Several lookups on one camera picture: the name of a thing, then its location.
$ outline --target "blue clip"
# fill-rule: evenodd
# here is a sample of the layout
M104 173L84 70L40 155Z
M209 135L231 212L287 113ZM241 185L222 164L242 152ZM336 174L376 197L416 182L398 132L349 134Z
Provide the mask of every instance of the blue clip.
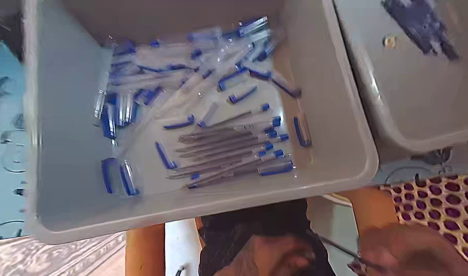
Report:
M182 123L176 123L176 124L170 124L170 125L163 125L163 128L164 129L177 129L177 128L183 128L183 127L187 127L187 126L190 126L192 125L194 122L195 122L195 117L192 115L188 116L188 118L186 118L187 121L186 122L182 122Z
M131 179L127 177L127 173L125 172L125 170L125 166L120 165L121 183L123 184L123 187L125 187L125 192L127 193L127 195L139 195L139 190L137 190L130 184Z
M299 125L299 119L297 117L294 117L294 126L295 126L295 133L297 134L297 139L299 140L299 144L301 145L301 147L311 146L312 141L304 139L302 135L300 125Z
M230 74L230 75L228 75L228 76L226 76L226 77L224 77L224 78L221 78L221 79L219 80L219 87L220 87L220 90L221 90L221 91L224 91L224 90L227 89L227 85L226 85L226 81L227 81L227 80L229 80L229 79L231 79L231 78L234 78L234 77L237 77L237 76L239 76L239 75L241 75L241 74L243 74L243 73L245 73L245 72L247 72L247 71L248 71L248 69L246 69L246 68L243 67L243 68L241 68L241 70L238 70L238 71L236 71L236 72L234 72L234 73L232 73L232 74Z
M160 86L154 89L154 91L147 90L145 94L144 104L146 106L150 105L156 99L156 97L160 94L161 91L162 91L162 87Z
M246 68L249 70L249 76L251 78L257 78L257 79L261 79L261 80L264 80L264 81L268 81L271 78L271 72L270 71L268 71L266 73L261 73L261 72L255 71L253 69L250 69L249 67L246 67Z
M248 90L246 93L240 95L239 97L236 97L234 94L232 94L232 95L229 96L229 98L227 99L227 101L228 101L228 102L231 101L231 103L232 103L233 105L235 105L236 103L238 103L238 102L240 102L240 101L246 99L247 97L249 97L249 95L253 94L253 93L256 91L257 88L258 88L258 87L255 86L255 87L251 88L250 90Z
M157 149L157 153L159 153L159 157L161 158L162 162L164 163L164 166L166 166L166 169L175 169L177 168L177 164L174 161L169 161L168 158L166 157L166 154L164 153L161 144L159 144L157 141L155 142L155 148Z
M101 170L103 173L103 179L104 179L104 185L106 186L106 190L108 193L113 193L113 189L111 188L111 177L110 177L110 172L108 170L108 166L116 163L117 160L113 157L111 158L106 158L105 160L101 161Z

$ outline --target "plastic pen component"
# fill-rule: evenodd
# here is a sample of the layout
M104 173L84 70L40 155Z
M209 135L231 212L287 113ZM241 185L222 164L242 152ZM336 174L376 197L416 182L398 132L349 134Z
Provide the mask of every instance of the plastic pen component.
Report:
M294 117L295 133L297 134L297 139L299 140L301 147L309 147L312 145L309 129L307 127L307 123L305 122L305 117L300 117L300 120L298 117Z
M157 141L155 142L155 148L157 149L157 153L159 154L159 157L161 158L162 162L164 163L164 166L166 166L166 169L175 169L175 168L177 168L176 162L169 161L169 159L167 158L166 153L163 150L161 144L158 143Z
M237 29L237 36L244 37L263 28L268 27L268 17L263 16L259 19L249 22L240 22L241 26Z
M215 102L212 103L210 107L208 108L208 111L205 113L203 118L197 123L197 125L200 126L201 128L206 127L206 124L210 122L210 120L212 119L213 115L215 114L218 108L219 108L218 103L215 103Z
M219 88L221 91L225 91L231 87L234 87L249 79L249 71L246 68L236 71L224 78L219 80Z
M206 138L212 138L212 137L219 137L219 135L242 135L242 134L233 134L232 132L241 132L241 133L247 133L246 131L249 131L248 133L255 133L255 132L261 132L264 131L265 133L268 133L270 131L273 131L275 127L280 126L280 123L282 121L282 118L280 116L275 116L272 119L270 119L269 122L257 122L257 123L252 123L252 124L244 124L244 125L237 125L237 126L231 126L231 127L223 127L223 128L212 128L212 129L205 129L202 132L194 132L186 135L180 135L179 136L179 141L183 143L195 143L199 142L200 140L206 139Z
M261 53L259 53L258 56L256 56L253 61L266 60L266 58L269 57L274 52L275 47L277 47L277 44L275 41L273 40L267 41L266 45L264 46L264 50Z
M302 95L302 90L298 88L294 83L289 82L282 74L273 71L271 73L271 82L279 87L282 91L287 93L290 97L298 98Z
M281 163L267 164L264 166L248 168L246 170L240 170L240 171L224 174L222 176L222 181L225 179L230 179L230 178L234 178L237 176L246 175L250 173L258 173L261 176L267 176L267 175L289 172L294 169L295 167L293 166L292 160L284 160ZM186 177L191 175L191 180L200 180L202 173L204 172L190 173L190 174L186 174Z
M214 145L213 147L209 147L209 148L201 148L193 152L184 153L180 155L180 157L209 158L215 155L225 154L226 152L239 150L242 148L254 147L256 145L267 143L267 142L274 144L274 143L288 140L287 134L282 134L279 137L276 136L276 132L274 132L274 134L275 135L260 134L255 137L250 137L249 140L233 141L233 143L228 144L226 146L222 146L222 147L218 147Z
M227 153L224 153L223 155L221 155L220 157L223 157L223 158L231 158L233 156L237 156L237 155L240 155L240 154L244 154L244 153L256 153L256 152L260 152L260 151L268 151L270 149L273 148L273 144L270 143L270 142L267 142L265 143L264 145L262 146L258 146L258 147L255 147L255 148L241 148L241 149L237 149L237 150L233 150L233 151L230 151L230 152L227 152ZM203 160L206 160L206 159L209 159L209 158L212 158L212 157L209 157L209 156L197 156L195 157L193 160L195 161L203 161Z
M276 131L270 131L268 133L259 134L257 136L246 135L246 136L236 136L232 140L223 140L216 143L202 143L196 144L194 146L177 149L177 152L187 152L188 155L195 153L202 153L209 150L220 150L224 148L231 148L238 145L245 145L250 143L257 143L258 141L267 142L268 139L274 139L277 137ZM188 157L188 155L183 154L180 157Z
M247 97L249 97L249 95L253 94L256 91L257 88L258 87L255 86L255 87L251 88L250 90L244 92L243 94L238 95L237 97L234 94L232 94L227 98L227 102L231 102L233 105L235 105L238 102L240 102L240 101L246 99Z
M216 181L225 179L225 175L229 173L235 173L236 171L243 170L249 166L257 166L263 162L275 160L280 158L284 155L282 150L276 150L272 154L264 155L264 154L255 154L251 157L243 159L242 162L237 163L235 165L229 166L219 172L212 173L211 175L206 176L205 178L200 178L197 181L192 182L191 184L186 185L189 189L203 187L209 184L212 184Z
M111 175L111 172L114 168L111 168L111 166L118 167L118 161L115 158L111 157L101 161L101 170L103 174L104 185L108 193L113 193L113 176Z
M264 80L264 81L268 81L271 79L271 72L268 71L268 72L259 72L259 71L256 71L256 70L253 70L253 69L250 69L249 67L246 67L249 71L249 76L251 78L257 78L257 79L261 79L261 80Z
M188 116L186 118L186 122L182 123L175 123L175 124L169 124L169 125L163 125L164 129L178 129L178 128L184 128L187 126L191 126L195 122L195 117L192 115Z
M124 160L123 164L120 165L120 177L121 183L123 184L125 192L128 196L139 195L139 190L137 190L133 185L132 168L127 160Z
M250 110L250 111L246 111L246 112L243 112L243 113L240 113L236 116L233 116L231 118L228 118L228 119L225 119L223 121L220 121L218 123L215 123L211 126L209 126L210 128L213 128L213 127L216 127L216 126L220 126L222 124L225 124L225 123L228 123L228 122L231 122L231 121L234 121L238 118L241 118L241 117L244 117L244 116L248 116L248 115L252 115L252 114L256 114L256 113L260 113L260 112L264 112L264 111L267 111L270 109L270 105L268 103L264 103L262 104L259 108L257 109L254 109L254 110Z
M115 107L112 104L106 103L101 116L101 127L103 135L109 139L116 139L116 126L114 118Z

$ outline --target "blue object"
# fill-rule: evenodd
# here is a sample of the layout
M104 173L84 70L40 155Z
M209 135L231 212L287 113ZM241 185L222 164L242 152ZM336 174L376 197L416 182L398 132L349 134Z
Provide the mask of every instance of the blue object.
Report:
M125 172L125 166L123 165L120 165L120 176L121 176L121 183L123 184L123 187L125 188L125 192L127 193L127 195L138 195L139 194L139 190L131 187L130 185L130 179L127 178L127 173Z
M271 78L271 72L268 71L266 73L261 73L261 72L258 72L258 71L255 71L253 69L250 69L249 67L246 67L248 70L249 70L249 76L252 77L252 78L258 78L258 79L261 79L261 80L270 80Z
M282 134L278 137L278 139L280 141L285 141L285 140L288 140L288 134Z
M268 104L268 103L265 104L264 103L264 104L262 104L261 108L262 108L262 111L267 111L267 110L270 109L270 104Z
M237 29L237 36L244 37L251 33L262 30L268 27L268 17L263 16L259 19L254 19L248 22L242 22L242 25Z
M236 97L234 94L232 94L232 95L229 96L228 101L231 101L231 103L233 105L235 105L236 103L238 103L238 102L246 99L247 97L249 97L249 95L253 94L256 91L257 88L258 87L255 86L255 87L251 88L250 90L248 90L246 93L240 95L239 97Z
M187 127L187 126L190 126L192 125L193 123L195 122L195 117L192 115L188 116L188 118L186 118L186 122L182 122L182 123L176 123L176 124L170 124L170 125L164 125L163 127L165 129L177 129L177 128L183 128L183 127Z
M276 156L276 157L280 157L280 156L283 156L284 155L284 151L279 149L279 150L276 150L273 152L273 154Z
M282 91L284 91L285 93L287 93L290 97L293 97L293 98L298 98L302 95L302 90L301 89L296 89L294 91L291 91L289 90L288 88L284 87L281 83L279 83L278 81L274 80L273 78L271 79L271 81L276 85L278 86Z
M155 148L157 149L157 153L159 154L159 157L161 158L162 162L164 163L164 166L166 166L166 169L175 169L177 168L177 164L174 161L169 161L168 158L166 157L166 154L164 153L161 144L159 144L157 141L155 142Z
M218 108L219 108L218 103L215 103L215 102L212 103L210 107L208 108L208 111L205 114L205 116L197 123L197 125L200 126L201 128L207 127L206 124L210 122L210 120L212 119L213 115L215 114Z
M106 186L106 190L108 193L113 193L113 189L111 188L111 177L109 175L108 166L112 165L113 163L117 163L117 160L113 157L106 158L105 160L101 161L101 170L103 173L104 185Z
M275 130L268 130L268 131L265 131L265 133L268 134L270 138L275 138L277 136L277 131Z
M149 43L149 46L151 46L152 48L160 48L161 44L156 39L156 40L152 41L151 43Z
M412 0L405 5L400 0L384 0L381 4L423 53L437 55L435 43L450 61L459 59L459 54L447 41L446 25L436 15L430 1Z
M208 69L208 70L205 72L205 74L203 74L203 76L202 76L203 79L206 79L206 78L208 78L210 75L212 75L213 71L214 71L213 69Z
M281 122L282 122L282 118L280 116L275 116L272 119L272 126L273 127L279 127Z
M312 145L311 140L305 140L302 132L300 130L300 124L299 124L299 119L297 117L294 117L294 127L295 127L295 133L297 134L297 139L299 140L299 144L301 147L309 147Z
M137 102L133 102L132 118L131 118L132 123L135 123L137 121L137 116L138 116L139 109L140 109L140 104L137 103Z
M288 172L288 171L291 171L293 170L293 166L287 166L286 168L283 168L281 170L277 170L277 171L269 171L269 172L264 172L264 173L260 173L260 175L263 175L263 176L266 176L266 175L272 175L272 174L277 174L277 173L285 173L285 172Z
M268 151L273 148L273 144L270 142L265 143L265 151Z
M224 77L224 78L221 78L221 79L219 80L219 88L220 88L220 90L221 90L221 91L225 91L225 90L227 89L226 81L228 81L228 80L230 80L230 79L232 79L232 78L235 78L235 77L237 77L237 76L239 76L239 75L241 75L241 74L244 74L244 73L246 73L247 71L248 71L248 69L246 69L246 68L241 68L241 70L238 70L238 71L236 71L236 72L234 72L234 73L232 73L232 74L230 74L230 75L228 75L228 76L226 76L226 77Z
M156 99L156 97L160 94L161 91L162 91L162 87L160 86L154 89L154 91L147 90L145 93L144 104L146 106L150 105Z
M192 52L191 52L191 59L192 60L196 60L198 59L199 57L202 56L202 51L200 49L194 49Z
M113 106L106 103L103 107L101 114L101 128L103 129L103 135L109 139L116 139L115 119L112 112Z

